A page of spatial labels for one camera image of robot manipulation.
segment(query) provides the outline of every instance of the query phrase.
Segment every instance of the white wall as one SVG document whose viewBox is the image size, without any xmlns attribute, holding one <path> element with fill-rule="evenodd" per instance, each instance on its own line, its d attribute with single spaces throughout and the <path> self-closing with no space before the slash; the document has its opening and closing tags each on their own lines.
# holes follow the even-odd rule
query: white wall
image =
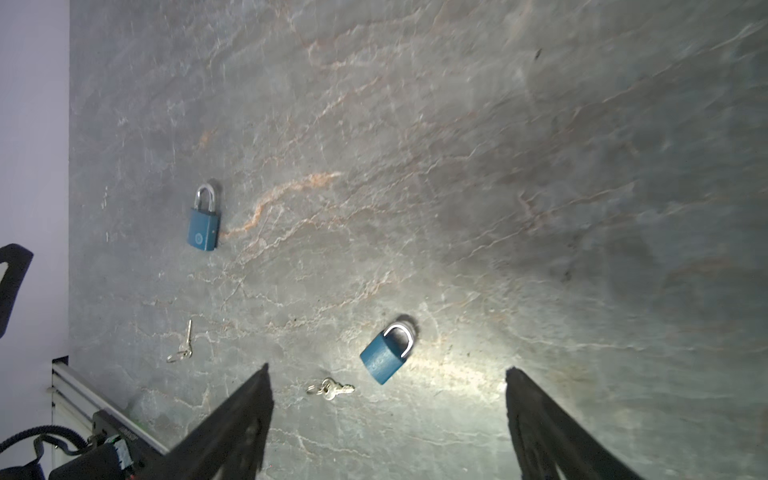
<svg viewBox="0 0 768 480">
<path fill-rule="evenodd" d="M 69 1 L 0 0 L 0 247 L 35 254 L 0 339 L 0 442 L 51 423 L 51 360 L 67 354 L 68 104 Z M 33 458 L 28 440 L 0 468 Z"/>
</svg>

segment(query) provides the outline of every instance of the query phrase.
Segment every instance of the black mechanical device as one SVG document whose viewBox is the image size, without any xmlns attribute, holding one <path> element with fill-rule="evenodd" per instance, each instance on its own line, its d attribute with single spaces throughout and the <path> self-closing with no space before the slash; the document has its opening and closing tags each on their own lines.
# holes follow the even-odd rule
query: black mechanical device
<svg viewBox="0 0 768 480">
<path fill-rule="evenodd" d="M 252 480 L 263 464 L 273 408 L 265 364 L 166 455 L 101 411 L 93 415 L 93 435 L 87 442 L 61 430 L 43 432 L 40 429 L 51 427 L 40 427 L 0 444 L 2 452 L 12 443 L 38 435 L 37 459 L 0 470 L 0 480 L 45 480 L 37 463 L 44 442 L 79 455 L 53 470 L 49 480 L 207 480 L 219 471 L 226 480 Z M 641 480 L 520 369 L 507 371 L 507 415 L 523 480 Z M 56 436 L 72 442 L 75 450 Z"/>
</svg>

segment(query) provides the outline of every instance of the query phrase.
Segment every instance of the marble surface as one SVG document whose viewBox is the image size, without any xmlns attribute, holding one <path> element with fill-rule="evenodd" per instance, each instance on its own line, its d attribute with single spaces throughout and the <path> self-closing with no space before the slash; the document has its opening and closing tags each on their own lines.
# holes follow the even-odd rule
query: marble surface
<svg viewBox="0 0 768 480">
<path fill-rule="evenodd" d="M 518 478 L 510 366 L 648 478 L 765 478 L 767 45 L 758 1 L 73 0 L 71 364 L 174 444 L 268 362 L 260 478 Z"/>
</svg>

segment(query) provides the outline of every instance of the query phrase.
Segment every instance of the set of keys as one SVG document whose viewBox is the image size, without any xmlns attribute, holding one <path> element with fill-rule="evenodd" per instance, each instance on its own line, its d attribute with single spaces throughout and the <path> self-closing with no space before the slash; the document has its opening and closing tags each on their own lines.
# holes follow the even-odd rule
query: set of keys
<svg viewBox="0 0 768 480">
<path fill-rule="evenodd" d="M 333 400 L 334 397 L 340 393 L 352 393 L 355 391 L 355 387 L 351 385 L 342 385 L 336 380 L 328 377 L 323 380 L 319 386 L 312 385 L 306 390 L 307 395 L 322 395 L 326 400 Z"/>
</svg>

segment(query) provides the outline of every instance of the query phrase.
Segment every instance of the padlock body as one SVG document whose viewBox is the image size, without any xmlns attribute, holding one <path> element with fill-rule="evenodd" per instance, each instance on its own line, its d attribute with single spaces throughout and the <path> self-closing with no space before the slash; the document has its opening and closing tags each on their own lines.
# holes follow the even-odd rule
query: padlock body
<svg viewBox="0 0 768 480">
<path fill-rule="evenodd" d="M 219 236 L 219 216 L 214 212 L 192 209 L 187 243 L 200 250 L 213 250 Z"/>
<path fill-rule="evenodd" d="M 362 351 L 360 359 L 373 378 L 384 385 L 406 362 L 406 359 L 400 357 L 402 352 L 400 345 L 382 332 Z"/>
</svg>

